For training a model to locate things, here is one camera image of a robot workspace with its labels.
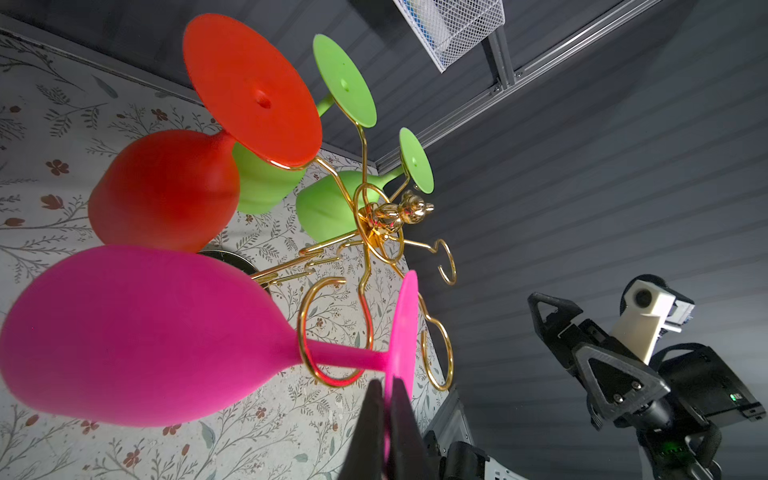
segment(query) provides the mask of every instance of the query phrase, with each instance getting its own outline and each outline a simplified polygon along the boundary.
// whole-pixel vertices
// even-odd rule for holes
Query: striped gray wall
[[[522,65],[617,2],[505,0],[513,60]],[[324,33],[371,88],[379,112],[368,135],[374,160],[396,146],[401,127],[419,132],[494,82],[480,46],[440,74],[392,0],[0,0],[0,12],[186,86],[184,27],[204,12],[229,15],[277,46],[317,100],[327,89],[312,37]],[[359,152],[357,132],[338,109],[323,116],[323,133],[326,143]]]
[[[694,298],[680,342],[711,345],[768,403],[768,2],[667,0],[589,56],[429,149],[436,212],[407,252],[452,334],[478,446],[531,480],[640,478],[629,429],[596,432],[584,391],[535,336],[526,297],[610,329],[656,273]],[[768,423],[723,430],[724,478],[766,478]]]

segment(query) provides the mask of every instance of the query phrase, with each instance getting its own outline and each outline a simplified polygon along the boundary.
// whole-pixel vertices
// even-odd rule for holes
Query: floral pattern surface
[[[8,37],[0,37],[0,92],[4,318],[35,277],[62,258],[100,244],[88,222],[88,197],[122,148],[155,131],[182,128],[213,134],[220,126],[196,104]],[[344,157],[320,154],[339,170],[359,168]],[[296,191],[322,175],[311,167]],[[238,252],[260,269],[293,258],[312,241],[296,219],[295,193],[267,215],[235,214],[211,246]],[[405,261],[401,269],[407,270]],[[358,247],[310,277],[273,286],[273,299],[286,318],[294,319],[307,287],[330,274],[345,276],[349,283],[321,291],[310,312],[308,334],[359,346],[365,327],[356,297],[362,275]],[[399,284],[391,270],[374,261],[366,297],[379,350],[388,345]],[[417,342],[412,404],[424,429],[445,394],[429,385]],[[435,376],[442,379],[431,349],[430,356]],[[141,374],[126,372],[126,381]],[[374,377],[378,375],[366,372],[350,387],[329,389],[304,368],[293,367],[215,415],[159,429],[34,412],[2,386],[0,478],[329,480],[338,475],[367,383]]]

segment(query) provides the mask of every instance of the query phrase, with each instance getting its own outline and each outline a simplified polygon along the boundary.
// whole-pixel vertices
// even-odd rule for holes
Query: red flower print
[[[136,449],[134,452],[129,452],[128,455],[125,456],[125,460],[123,460],[123,465],[127,467],[138,465],[139,462],[141,462],[141,458],[139,458],[140,453],[139,449]]]
[[[162,111],[160,108],[152,109],[152,114],[157,117],[157,121],[165,121],[168,119],[168,114]]]
[[[43,208],[47,208],[49,210],[58,210],[60,208],[64,208],[64,202],[61,201],[61,197],[57,195],[46,195],[44,197],[40,197],[40,201],[44,203]]]
[[[96,422],[89,422],[88,420],[83,420],[80,426],[84,427],[83,435],[87,435],[88,432],[90,432],[91,430],[96,431],[99,427],[99,424],[97,424]]]
[[[169,433],[171,435],[176,435],[176,431],[181,428],[181,424],[177,423],[176,425],[171,425],[170,427],[165,427],[163,429],[163,436],[168,435]]]
[[[54,160],[52,162],[45,162],[45,165],[51,169],[51,173],[55,176],[69,173],[69,164],[65,164],[61,160]]]

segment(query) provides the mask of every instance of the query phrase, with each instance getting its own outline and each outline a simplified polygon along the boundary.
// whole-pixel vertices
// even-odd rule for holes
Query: white mesh basket
[[[504,24],[502,0],[394,0],[443,72]]]

